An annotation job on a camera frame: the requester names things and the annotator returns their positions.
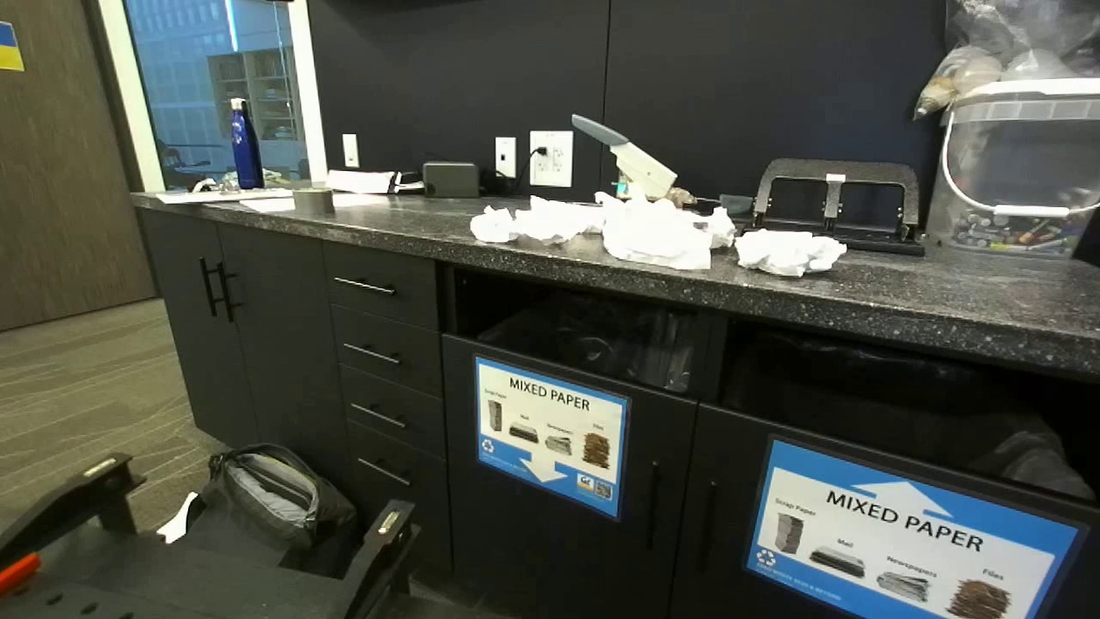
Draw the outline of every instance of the plastic container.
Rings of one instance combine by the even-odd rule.
[[[230,110],[234,110],[230,133],[234,133],[236,188],[261,188],[264,186],[261,145],[256,139],[244,96],[234,96]]]
[[[1069,257],[1100,206],[1100,79],[973,89],[946,118],[927,238]]]

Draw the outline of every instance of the blue bottle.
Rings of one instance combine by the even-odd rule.
[[[230,110],[234,110],[230,133],[234,133],[236,186],[261,188],[264,186],[261,145],[256,140],[244,96],[234,96]]]

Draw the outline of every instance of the blue sign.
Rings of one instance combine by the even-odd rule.
[[[629,399],[474,359],[477,462],[619,520]]]
[[[856,615],[1043,610],[1076,526],[773,439],[751,571]]]

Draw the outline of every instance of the drawer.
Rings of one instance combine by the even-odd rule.
[[[442,465],[418,456],[377,432],[347,427],[347,466],[337,476],[360,512],[377,512],[390,499],[415,503],[415,564],[451,571],[451,499]]]
[[[435,330],[435,265],[384,251],[325,249],[332,301],[418,330]]]
[[[344,416],[442,462],[442,402],[435,396],[347,368]]]
[[[441,335],[377,324],[352,307],[332,307],[332,319],[344,368],[441,392]]]

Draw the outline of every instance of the countertop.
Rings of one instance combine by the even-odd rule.
[[[234,204],[160,206],[149,196],[133,196],[133,204],[159,218],[211,218],[256,230],[709,307],[731,316],[839,330],[1047,375],[1100,378],[1100,268],[1082,260],[968,251],[927,251],[926,257],[849,251],[830,274],[773,278],[744,273],[731,256],[716,256],[709,273],[631,265],[605,256],[599,238],[578,238],[564,249],[477,245],[472,218],[488,204],[509,206],[509,198],[377,196],[332,218],[256,213]]]

